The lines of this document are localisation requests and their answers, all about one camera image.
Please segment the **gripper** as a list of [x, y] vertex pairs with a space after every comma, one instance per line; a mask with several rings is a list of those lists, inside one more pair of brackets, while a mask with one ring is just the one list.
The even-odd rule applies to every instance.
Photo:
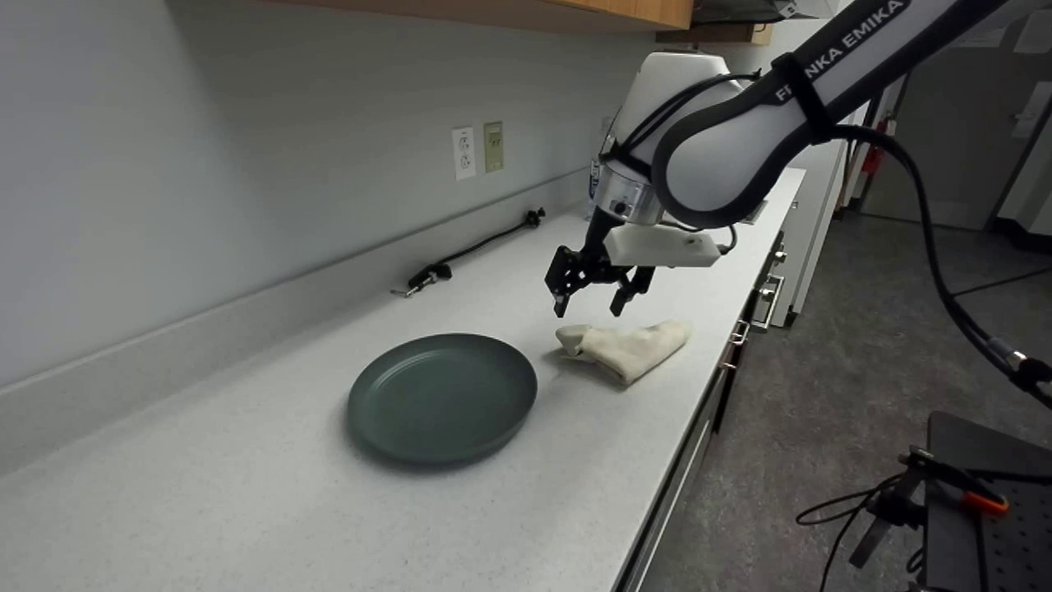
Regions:
[[618, 284], [610, 313], [620, 317], [636, 295], [646, 294], [655, 274], [653, 266], [613, 265], [605, 247], [606, 237], [623, 226], [620, 218], [594, 209], [584, 234], [583, 246], [572, 250], [559, 246], [546, 273], [546, 286], [553, 297], [557, 318], [564, 318], [571, 295], [591, 284]]

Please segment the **beige towel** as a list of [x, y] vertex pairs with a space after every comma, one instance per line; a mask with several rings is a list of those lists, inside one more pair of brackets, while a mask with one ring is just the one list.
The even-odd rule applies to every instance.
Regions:
[[665, 320], [658, 325], [618, 329], [591, 325], [559, 327], [563, 356], [588, 363], [630, 386], [684, 348], [694, 334], [687, 322]]

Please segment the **dark green plate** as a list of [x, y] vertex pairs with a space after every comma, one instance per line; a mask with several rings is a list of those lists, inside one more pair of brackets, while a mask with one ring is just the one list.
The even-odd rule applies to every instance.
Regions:
[[463, 467], [514, 438], [539, 386], [530, 360], [503, 340], [421, 336], [375, 358], [357, 375], [347, 394], [347, 436], [394, 465]]

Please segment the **white cabinet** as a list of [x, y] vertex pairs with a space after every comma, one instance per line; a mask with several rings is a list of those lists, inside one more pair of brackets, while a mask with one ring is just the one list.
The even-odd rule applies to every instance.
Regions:
[[831, 193], [838, 190], [845, 151], [844, 141], [832, 140], [825, 145], [809, 146], [789, 164], [790, 168], [801, 169], [805, 175], [782, 225], [782, 250], [786, 258], [773, 268], [774, 274], [782, 278], [771, 319], [774, 326], [785, 326], [789, 313], [800, 308], [794, 301], [803, 292], [803, 277], [813, 259], [813, 243], [820, 232], [823, 210]]

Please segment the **red fire extinguisher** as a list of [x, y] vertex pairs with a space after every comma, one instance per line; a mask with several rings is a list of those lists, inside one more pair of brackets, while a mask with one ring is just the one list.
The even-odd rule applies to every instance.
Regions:
[[[873, 130], [886, 137], [893, 137], [897, 130], [897, 123], [895, 122], [894, 116], [891, 116], [890, 113], [885, 113], [878, 123], [874, 125]], [[883, 157], [883, 147], [868, 145], [867, 149], [865, 149], [863, 168], [861, 168], [861, 172], [867, 176], [878, 173]]]

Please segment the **black clamp with orange tip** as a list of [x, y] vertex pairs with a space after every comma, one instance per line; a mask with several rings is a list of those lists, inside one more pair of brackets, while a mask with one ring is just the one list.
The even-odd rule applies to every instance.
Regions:
[[864, 508], [873, 520], [849, 557], [854, 568], [864, 568], [893, 527], [917, 530], [925, 524], [927, 510], [914, 502], [913, 496], [928, 483], [934, 483], [937, 492], [968, 515], [1000, 518], [1009, 512], [1008, 499], [984, 479], [978, 479], [968, 469], [937, 460], [920, 446], [910, 446], [898, 460], [905, 467], [904, 473], [889, 486], [878, 487], [878, 493], [865, 502]]

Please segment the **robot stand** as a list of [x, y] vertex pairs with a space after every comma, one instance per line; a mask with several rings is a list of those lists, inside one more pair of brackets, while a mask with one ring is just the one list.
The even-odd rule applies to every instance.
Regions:
[[924, 592], [1052, 592], [1052, 447], [934, 412], [925, 449], [976, 479], [925, 491]]

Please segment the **white wall socket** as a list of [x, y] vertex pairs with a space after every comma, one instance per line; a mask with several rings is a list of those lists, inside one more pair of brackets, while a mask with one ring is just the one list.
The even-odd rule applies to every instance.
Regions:
[[471, 125], [456, 127], [452, 135], [454, 176], [458, 181], [477, 176], [476, 134]]

